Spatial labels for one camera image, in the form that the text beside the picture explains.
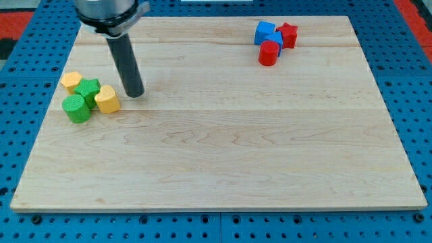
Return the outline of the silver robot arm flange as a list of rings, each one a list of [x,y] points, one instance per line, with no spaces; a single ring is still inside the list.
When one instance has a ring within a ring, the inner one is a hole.
[[[84,28],[106,38],[126,34],[151,9],[148,1],[74,0],[75,10]]]

